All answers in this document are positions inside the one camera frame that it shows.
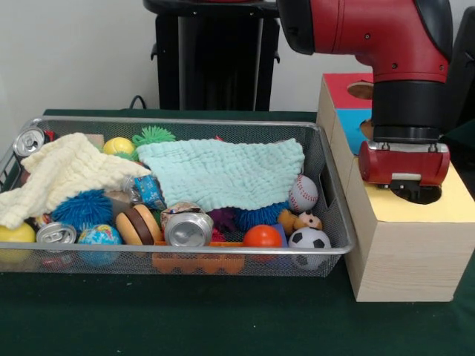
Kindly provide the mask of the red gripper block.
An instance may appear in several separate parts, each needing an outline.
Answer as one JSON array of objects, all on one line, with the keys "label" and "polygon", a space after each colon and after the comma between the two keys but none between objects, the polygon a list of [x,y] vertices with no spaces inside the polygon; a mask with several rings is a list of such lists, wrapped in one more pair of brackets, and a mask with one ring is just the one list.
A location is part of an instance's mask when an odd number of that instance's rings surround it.
[{"label": "red gripper block", "polygon": [[450,165],[448,146],[364,141],[358,154],[361,178],[370,184],[390,185],[414,181],[441,185]]}]

